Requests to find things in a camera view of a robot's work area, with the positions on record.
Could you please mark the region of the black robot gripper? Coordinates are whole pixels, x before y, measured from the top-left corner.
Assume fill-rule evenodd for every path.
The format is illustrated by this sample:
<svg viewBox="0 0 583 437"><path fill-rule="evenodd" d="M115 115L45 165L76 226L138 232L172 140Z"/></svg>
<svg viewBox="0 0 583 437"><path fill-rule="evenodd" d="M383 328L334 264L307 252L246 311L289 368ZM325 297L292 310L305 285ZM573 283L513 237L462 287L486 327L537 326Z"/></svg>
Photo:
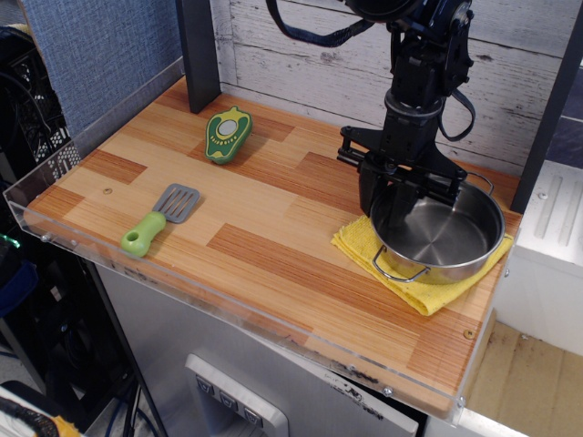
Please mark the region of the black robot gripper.
<svg viewBox="0 0 583 437"><path fill-rule="evenodd" d="M360 207L370 216L388 187L390 228L401 227L419 198L455 203L467 172L446 158L435 137L439 114L386 112L381 129L342 127L338 159L357 167Z"/></svg>

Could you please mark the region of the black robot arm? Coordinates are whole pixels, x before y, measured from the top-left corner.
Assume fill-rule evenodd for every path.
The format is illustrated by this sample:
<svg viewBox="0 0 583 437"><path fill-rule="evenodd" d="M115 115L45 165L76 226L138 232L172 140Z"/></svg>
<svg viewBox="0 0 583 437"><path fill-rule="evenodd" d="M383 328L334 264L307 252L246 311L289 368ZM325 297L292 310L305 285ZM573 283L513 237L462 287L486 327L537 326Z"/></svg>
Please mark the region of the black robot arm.
<svg viewBox="0 0 583 437"><path fill-rule="evenodd" d="M396 229L424 197L453 206L466 173L437 148L443 132L445 101L468 80L473 62L468 32L473 13L468 1L350 1L358 16L384 23L391 35L393 80L384 99L380 130L343 127L340 160L357 166L360 204L372 217L386 209Z"/></svg>

